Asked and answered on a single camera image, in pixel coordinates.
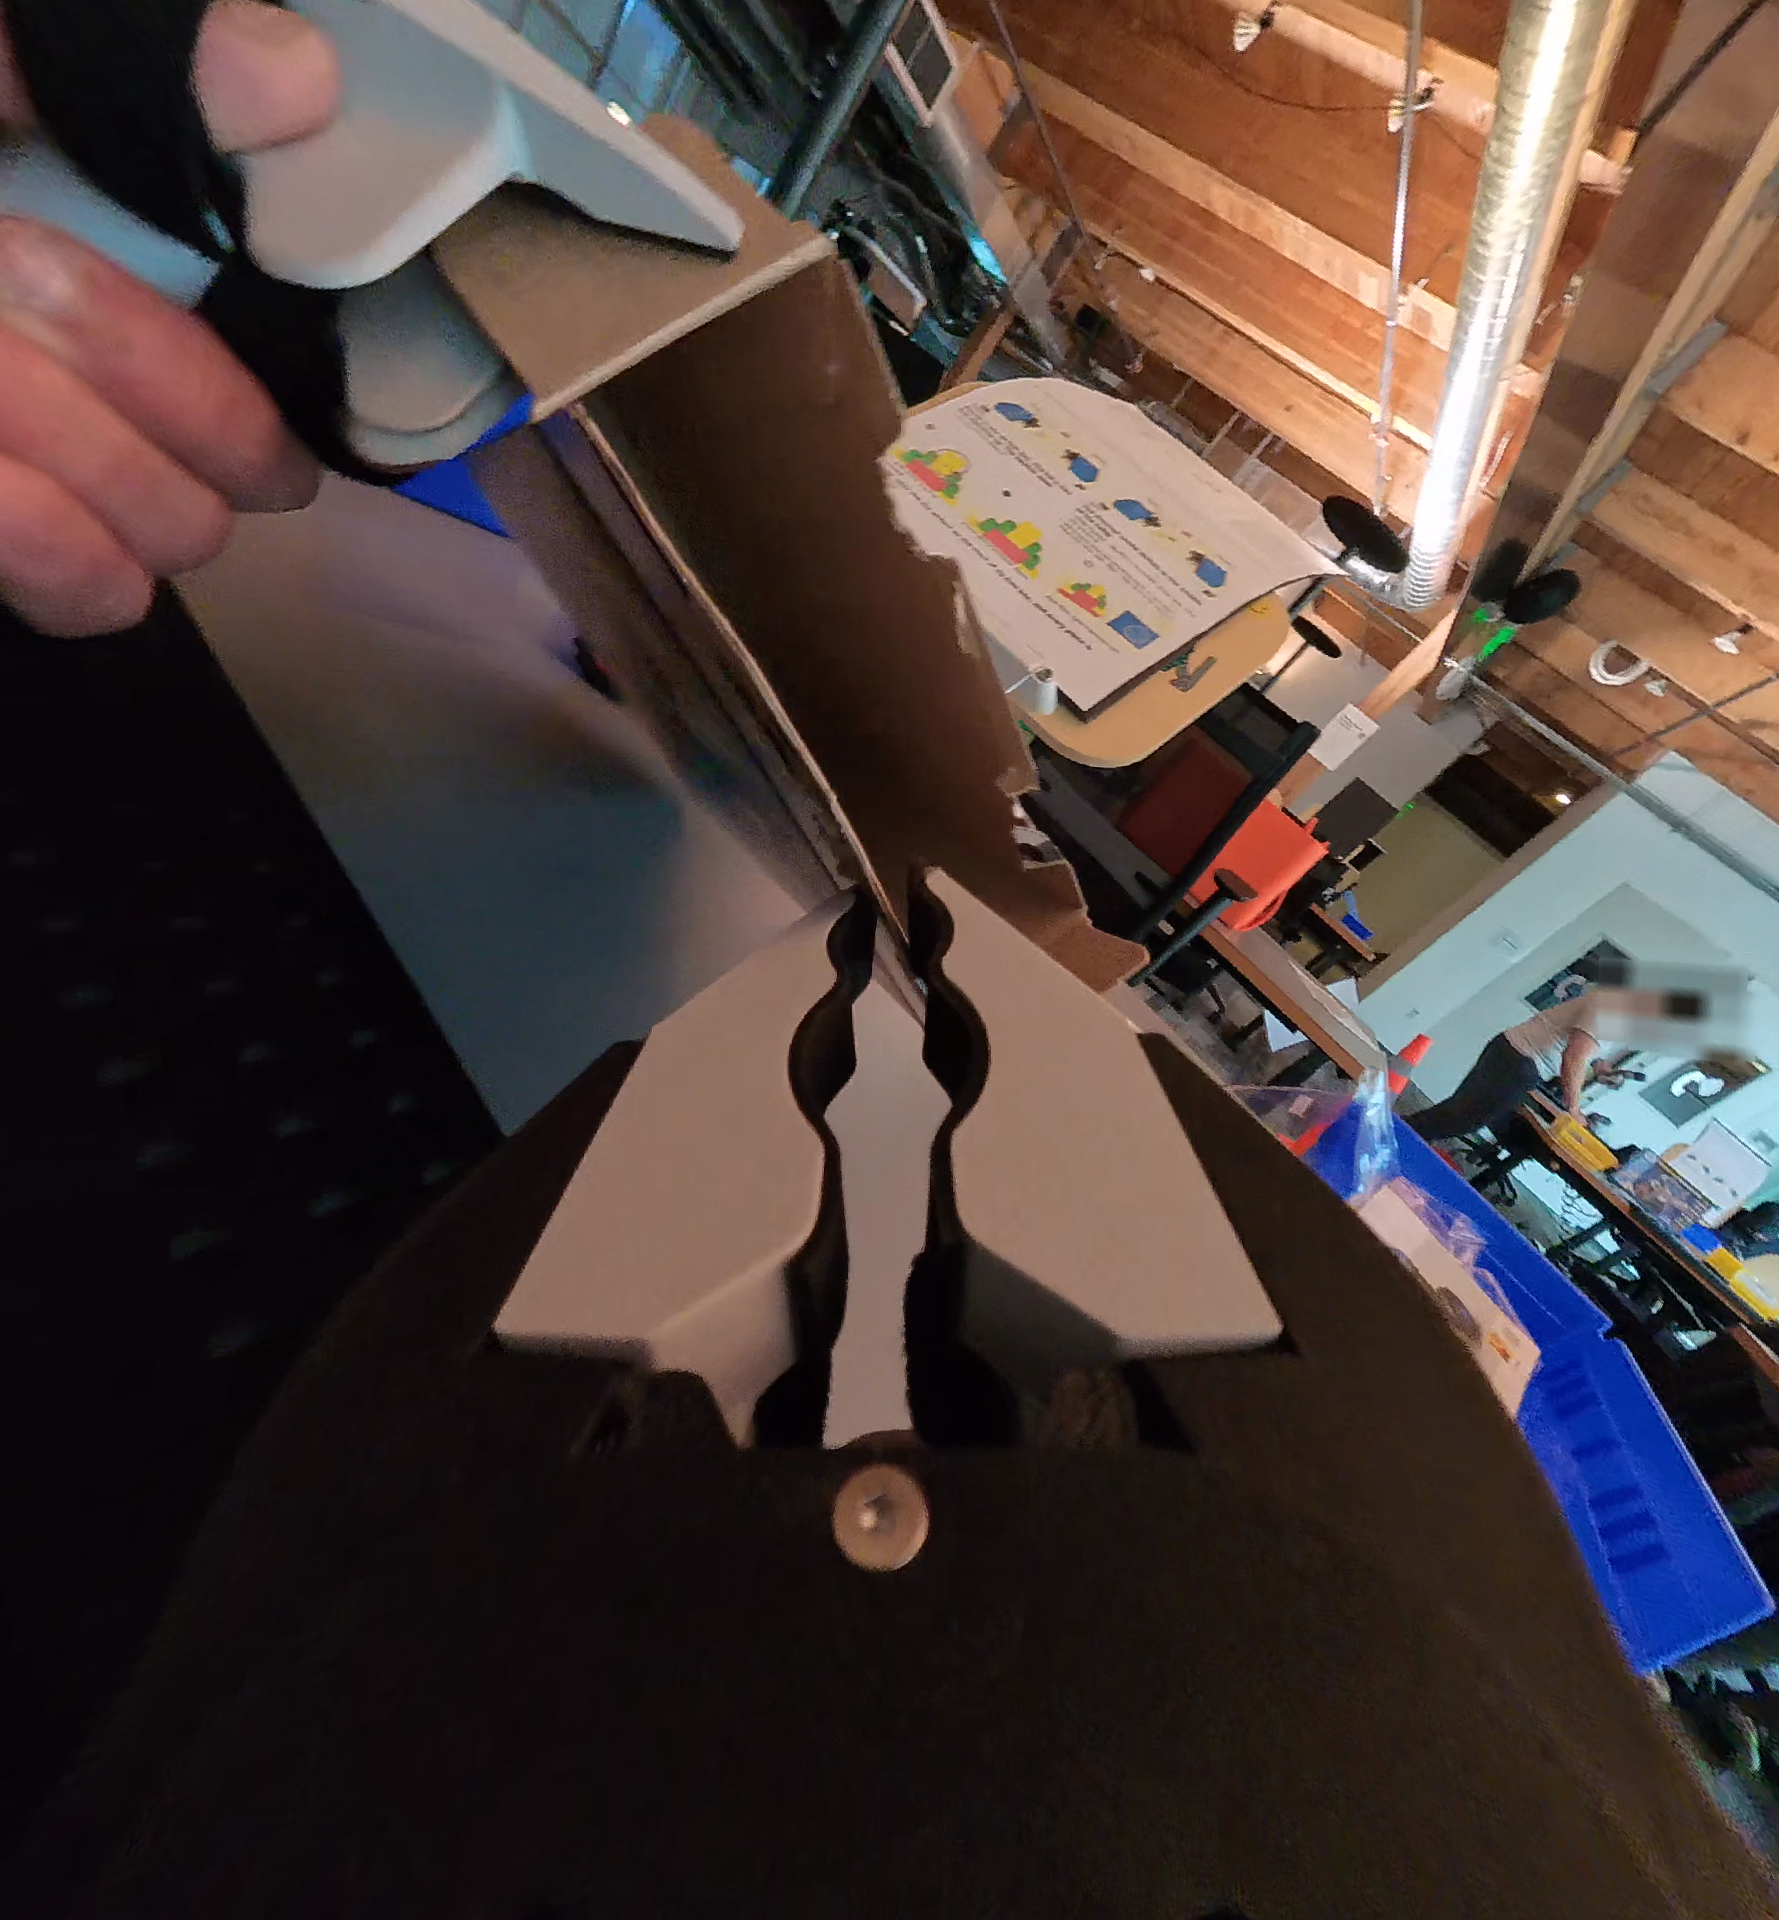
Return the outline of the instruction booklet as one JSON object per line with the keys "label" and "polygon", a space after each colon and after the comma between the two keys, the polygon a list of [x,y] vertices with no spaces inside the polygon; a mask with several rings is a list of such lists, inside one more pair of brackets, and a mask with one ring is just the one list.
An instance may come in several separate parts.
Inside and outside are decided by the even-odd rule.
{"label": "instruction booklet", "polygon": [[913,548],[961,568],[998,665],[1082,719],[1244,604],[1338,577],[1166,426],[1066,377],[955,387],[879,469]]}

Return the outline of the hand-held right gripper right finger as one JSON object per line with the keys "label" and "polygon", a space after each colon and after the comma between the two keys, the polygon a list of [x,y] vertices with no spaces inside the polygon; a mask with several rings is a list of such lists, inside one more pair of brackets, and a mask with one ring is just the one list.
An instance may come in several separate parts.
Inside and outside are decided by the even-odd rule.
{"label": "hand-held right gripper right finger", "polygon": [[1135,1029],[961,879],[909,888],[921,1060],[948,1100],[904,1284],[904,1382],[932,1447],[1036,1420],[1122,1428],[1130,1370],[1285,1335]]}

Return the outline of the white book stand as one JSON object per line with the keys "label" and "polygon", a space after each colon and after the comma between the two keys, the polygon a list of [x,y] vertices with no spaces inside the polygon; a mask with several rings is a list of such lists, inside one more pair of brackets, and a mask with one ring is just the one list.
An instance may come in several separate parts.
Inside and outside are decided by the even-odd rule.
{"label": "white book stand", "polygon": [[1004,696],[1020,732],[1047,746],[1047,752],[1089,771],[1122,771],[1158,756],[1238,686],[1248,686],[1283,655],[1289,638],[1285,602],[1278,593],[1270,593],[1223,618],[1186,651],[1166,657],[1153,675],[1122,688],[1122,696],[1094,716],[1075,716],[1066,702],[1045,708],[1045,686],[1029,690],[1029,675]]}

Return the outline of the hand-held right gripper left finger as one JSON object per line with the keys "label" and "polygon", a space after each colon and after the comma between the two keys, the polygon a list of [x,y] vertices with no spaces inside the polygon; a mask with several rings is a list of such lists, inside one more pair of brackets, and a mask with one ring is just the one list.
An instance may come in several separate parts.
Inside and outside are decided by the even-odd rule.
{"label": "hand-held right gripper left finger", "polygon": [[873,901],[833,898],[653,1027],[496,1311],[503,1347],[691,1372],[736,1441],[826,1443],[848,1311],[828,1108],[873,942]]}

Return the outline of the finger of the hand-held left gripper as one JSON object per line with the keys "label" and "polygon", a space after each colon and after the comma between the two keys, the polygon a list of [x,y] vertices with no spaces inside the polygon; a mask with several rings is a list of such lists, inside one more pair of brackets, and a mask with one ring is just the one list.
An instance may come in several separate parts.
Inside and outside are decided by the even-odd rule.
{"label": "finger of the hand-held left gripper", "polygon": [[533,397],[433,261],[340,291],[344,441],[376,469],[464,458]]}
{"label": "finger of the hand-held left gripper", "polygon": [[296,3],[340,70],[339,114],[245,158],[251,261],[310,291],[393,274],[503,186],[733,254],[743,217],[481,3]]}

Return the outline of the shiny clear plastic bag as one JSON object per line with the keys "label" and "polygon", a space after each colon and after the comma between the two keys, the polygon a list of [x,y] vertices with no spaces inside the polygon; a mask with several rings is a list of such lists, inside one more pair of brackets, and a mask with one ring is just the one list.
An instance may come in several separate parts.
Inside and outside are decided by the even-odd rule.
{"label": "shiny clear plastic bag", "polygon": [[1389,1063],[1373,1063],[1342,1090],[1237,1086],[1237,1102],[1307,1164],[1346,1205],[1367,1202],[1399,1179],[1399,1129]]}

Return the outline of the silver ceiling duct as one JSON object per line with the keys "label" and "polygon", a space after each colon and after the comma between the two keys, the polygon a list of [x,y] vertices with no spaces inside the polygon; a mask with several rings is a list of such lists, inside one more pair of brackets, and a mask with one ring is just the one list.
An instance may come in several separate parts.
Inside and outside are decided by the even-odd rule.
{"label": "silver ceiling duct", "polygon": [[1513,3],[1507,12],[1409,559],[1401,568],[1352,561],[1352,580],[1380,604],[1427,611],[1451,588],[1630,12],[1630,3]]}

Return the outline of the dark toy box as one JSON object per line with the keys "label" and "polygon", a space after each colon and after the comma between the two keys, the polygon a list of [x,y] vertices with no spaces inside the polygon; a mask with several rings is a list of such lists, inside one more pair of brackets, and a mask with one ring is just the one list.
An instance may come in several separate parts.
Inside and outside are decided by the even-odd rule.
{"label": "dark toy box", "polygon": [[503,186],[433,249],[533,397],[481,489],[683,789],[794,901],[939,867],[1111,993],[1143,946],[1024,859],[1036,789],[968,585],[900,532],[900,397],[852,272],[689,122],[645,131],[743,217],[736,254]]}

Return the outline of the person's left hand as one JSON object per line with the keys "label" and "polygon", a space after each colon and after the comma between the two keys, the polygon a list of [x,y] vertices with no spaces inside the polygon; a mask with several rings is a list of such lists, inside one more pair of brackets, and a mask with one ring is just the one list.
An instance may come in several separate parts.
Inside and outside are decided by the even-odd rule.
{"label": "person's left hand", "polygon": [[[223,149],[340,105],[334,46],[269,3],[210,3],[192,80]],[[36,122],[0,5],[0,131]],[[117,634],[216,559],[236,517],[305,508],[320,462],[216,330],[61,229],[0,217],[0,602],[41,634]]]}

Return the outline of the long brown workbench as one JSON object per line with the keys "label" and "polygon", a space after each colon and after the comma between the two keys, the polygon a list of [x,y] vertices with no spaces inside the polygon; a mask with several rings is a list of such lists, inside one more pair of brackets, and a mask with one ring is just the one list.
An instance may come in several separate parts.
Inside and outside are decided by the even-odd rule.
{"label": "long brown workbench", "polygon": [[1779,1254],[1744,1261],[1724,1236],[1655,1211],[1671,1164],[1607,1164],[1536,1092],[1503,1138],[1511,1179],[1543,1164],[1581,1202],[1582,1221],[1548,1258],[1607,1313],[1697,1464],[1729,1475],[1779,1455]]}

